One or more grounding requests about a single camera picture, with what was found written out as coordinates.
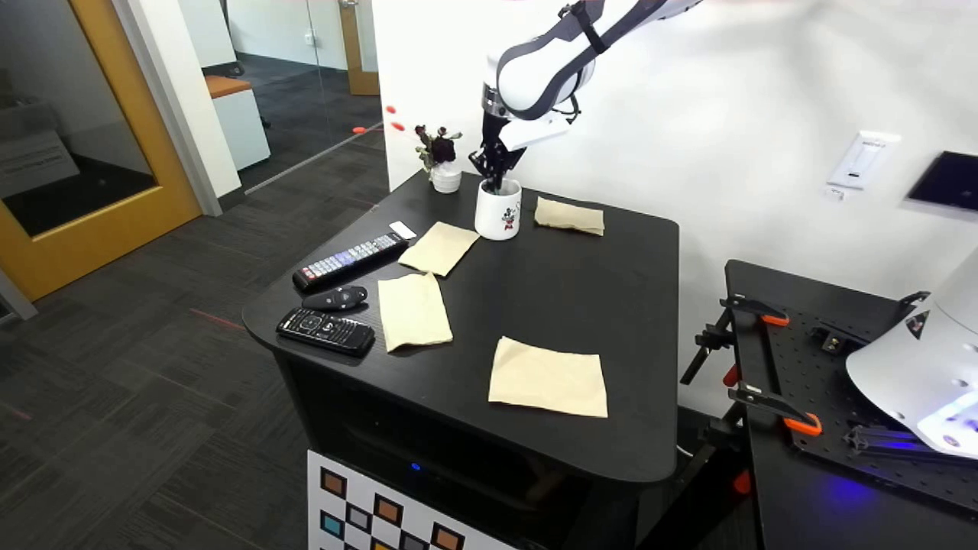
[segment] doorway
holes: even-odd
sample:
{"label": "doorway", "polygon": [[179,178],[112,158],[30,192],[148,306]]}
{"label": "doorway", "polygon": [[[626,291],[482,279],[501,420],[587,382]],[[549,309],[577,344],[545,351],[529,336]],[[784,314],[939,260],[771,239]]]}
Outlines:
{"label": "doorway", "polygon": [[0,4],[0,269],[40,299],[199,215],[112,0]]}
{"label": "doorway", "polygon": [[[191,18],[187,4],[205,14],[208,0],[183,0]],[[379,125],[373,0],[211,4],[222,11],[232,57],[205,73],[246,80],[270,142],[270,158],[239,173],[243,192]]]}

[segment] black remote control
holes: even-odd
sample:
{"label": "black remote control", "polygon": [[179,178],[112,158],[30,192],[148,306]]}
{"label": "black remote control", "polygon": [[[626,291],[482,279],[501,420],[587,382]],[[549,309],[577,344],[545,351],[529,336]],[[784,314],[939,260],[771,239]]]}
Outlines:
{"label": "black remote control", "polygon": [[344,247],[339,255],[331,255],[317,262],[303,266],[292,273],[292,286],[300,294],[311,294],[320,287],[336,287],[349,279],[356,279],[375,266],[392,262],[399,257],[399,250],[416,239],[412,231],[407,231],[399,220],[392,222],[392,232],[360,243],[354,247]]}
{"label": "black remote control", "polygon": [[373,326],[325,313],[292,309],[280,317],[278,336],[362,358],[373,346]]}

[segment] black table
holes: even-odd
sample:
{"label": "black table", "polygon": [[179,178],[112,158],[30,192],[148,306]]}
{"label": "black table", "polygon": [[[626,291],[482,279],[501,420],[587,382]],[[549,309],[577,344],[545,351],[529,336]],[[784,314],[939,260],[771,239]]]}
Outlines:
{"label": "black table", "polygon": [[[814,314],[842,331],[880,334],[896,313],[891,299],[735,260],[728,262],[728,291]],[[775,389],[765,341],[745,313],[735,314],[735,365],[745,382]],[[978,547],[978,523],[964,515],[798,453],[784,441],[778,420],[767,409],[748,409],[745,420],[757,540],[765,547]]]}
{"label": "black table", "polygon": [[[243,326],[273,350],[317,453],[511,540],[523,533],[555,540],[569,530],[570,497],[525,497],[542,470],[591,482],[581,497],[611,510],[616,490],[661,482],[674,468],[677,226],[602,208],[605,239],[555,232],[533,222],[535,198],[523,197],[512,243],[476,243],[441,282],[455,334],[449,346],[389,356],[375,344],[362,360],[349,360],[285,344],[276,324],[300,302],[289,274],[243,309]],[[458,197],[436,197],[416,175],[307,260],[367,243],[392,220],[422,237],[434,220],[470,226],[470,218],[473,178]],[[389,262],[356,286],[375,299],[375,282],[407,273]],[[354,322],[379,331],[379,309]],[[602,356],[607,420],[489,403],[501,336]],[[407,477],[398,464],[425,464],[427,477]]]}

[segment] napkin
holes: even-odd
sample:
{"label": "napkin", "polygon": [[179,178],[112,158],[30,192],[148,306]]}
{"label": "napkin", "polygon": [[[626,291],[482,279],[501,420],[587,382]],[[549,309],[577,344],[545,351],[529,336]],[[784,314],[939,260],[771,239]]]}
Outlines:
{"label": "napkin", "polygon": [[492,358],[489,403],[607,420],[602,358],[501,336]]}
{"label": "napkin", "polygon": [[386,351],[399,346],[441,346],[452,344],[446,302],[434,274],[402,274],[375,286],[379,324]]}
{"label": "napkin", "polygon": [[461,226],[434,222],[412,247],[399,255],[402,266],[449,274],[481,237]]}
{"label": "napkin", "polygon": [[591,237],[605,237],[605,212],[549,201],[545,197],[539,198],[535,220],[542,226],[554,226],[554,231],[577,231],[577,232],[591,232]]}

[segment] wall outlet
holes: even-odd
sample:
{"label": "wall outlet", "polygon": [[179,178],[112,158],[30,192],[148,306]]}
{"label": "wall outlet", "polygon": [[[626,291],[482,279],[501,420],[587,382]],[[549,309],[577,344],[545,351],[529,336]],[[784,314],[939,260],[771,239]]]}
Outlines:
{"label": "wall outlet", "polygon": [[859,132],[846,156],[833,166],[829,186],[862,192],[896,145],[897,136]]}

